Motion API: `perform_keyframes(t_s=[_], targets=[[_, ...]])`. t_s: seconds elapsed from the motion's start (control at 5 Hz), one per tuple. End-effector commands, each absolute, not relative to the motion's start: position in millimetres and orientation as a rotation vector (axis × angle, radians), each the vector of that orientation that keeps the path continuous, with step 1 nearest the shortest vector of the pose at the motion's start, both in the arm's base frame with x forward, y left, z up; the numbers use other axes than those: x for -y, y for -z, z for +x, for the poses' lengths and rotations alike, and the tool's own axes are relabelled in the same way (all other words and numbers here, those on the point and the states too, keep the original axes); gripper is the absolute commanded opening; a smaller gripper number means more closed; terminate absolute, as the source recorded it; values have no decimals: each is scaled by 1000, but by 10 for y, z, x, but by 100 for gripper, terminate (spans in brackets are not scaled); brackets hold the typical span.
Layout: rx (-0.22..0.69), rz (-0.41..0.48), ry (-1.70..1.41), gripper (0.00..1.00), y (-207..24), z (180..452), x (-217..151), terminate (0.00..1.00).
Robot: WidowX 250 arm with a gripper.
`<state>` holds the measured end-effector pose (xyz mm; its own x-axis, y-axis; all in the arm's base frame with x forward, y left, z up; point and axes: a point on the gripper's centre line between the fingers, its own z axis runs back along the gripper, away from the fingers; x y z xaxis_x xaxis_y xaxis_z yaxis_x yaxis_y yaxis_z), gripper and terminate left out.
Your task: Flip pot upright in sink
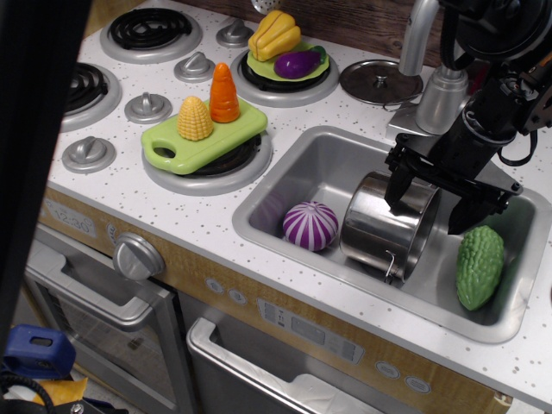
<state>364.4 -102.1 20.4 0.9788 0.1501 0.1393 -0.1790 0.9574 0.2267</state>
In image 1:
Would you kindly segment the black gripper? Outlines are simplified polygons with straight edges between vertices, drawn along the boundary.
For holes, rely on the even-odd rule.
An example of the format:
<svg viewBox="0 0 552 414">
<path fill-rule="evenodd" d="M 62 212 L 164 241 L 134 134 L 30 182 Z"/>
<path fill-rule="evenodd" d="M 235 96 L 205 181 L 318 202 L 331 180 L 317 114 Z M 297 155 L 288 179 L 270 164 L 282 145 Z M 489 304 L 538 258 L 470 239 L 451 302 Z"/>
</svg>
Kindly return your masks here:
<svg viewBox="0 0 552 414">
<path fill-rule="evenodd" d="M 494 134 L 484 129 L 468 109 L 442 135 L 399 133 L 386 158 L 392 174 L 385 201 L 394 208 L 414 179 L 431 183 L 459 197 L 448 219 L 448 234 L 462 234 L 505 210 L 510 199 L 522 193 L 523 187 L 492 163 L 514 137 L 513 131 Z"/>
</svg>

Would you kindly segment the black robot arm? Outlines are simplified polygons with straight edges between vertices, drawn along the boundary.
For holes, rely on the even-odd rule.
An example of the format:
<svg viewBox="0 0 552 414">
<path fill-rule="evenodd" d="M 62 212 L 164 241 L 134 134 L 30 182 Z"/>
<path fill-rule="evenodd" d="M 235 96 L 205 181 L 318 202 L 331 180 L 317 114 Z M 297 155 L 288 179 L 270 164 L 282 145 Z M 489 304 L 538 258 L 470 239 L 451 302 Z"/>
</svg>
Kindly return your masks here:
<svg viewBox="0 0 552 414">
<path fill-rule="evenodd" d="M 386 158 L 385 199 L 397 204 L 413 179 L 459 197 L 448 220 L 460 234 L 502 212 L 522 186 L 492 163 L 517 135 L 531 144 L 551 125 L 551 4 L 548 1 L 418 1 L 399 70 L 420 73 L 436 12 L 444 12 L 441 64 Z"/>
</svg>

